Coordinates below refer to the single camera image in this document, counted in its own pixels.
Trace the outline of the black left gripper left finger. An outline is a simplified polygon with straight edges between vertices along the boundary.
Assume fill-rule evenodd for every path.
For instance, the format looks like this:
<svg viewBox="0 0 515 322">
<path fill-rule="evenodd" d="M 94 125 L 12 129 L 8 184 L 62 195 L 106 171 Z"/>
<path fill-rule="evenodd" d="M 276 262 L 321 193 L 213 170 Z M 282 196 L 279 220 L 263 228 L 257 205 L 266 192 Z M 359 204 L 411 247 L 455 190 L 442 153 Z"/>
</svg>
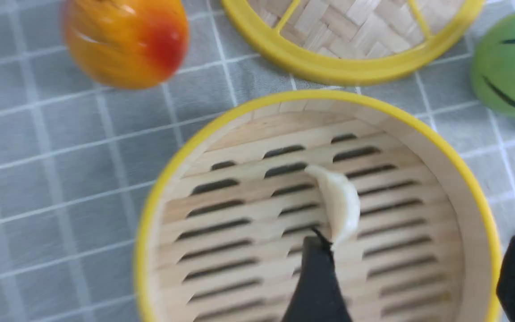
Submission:
<svg viewBox="0 0 515 322">
<path fill-rule="evenodd" d="M 351 322 L 339 287 L 331 242 L 317 228 L 303 240 L 302 265 L 283 322 Z"/>
</svg>

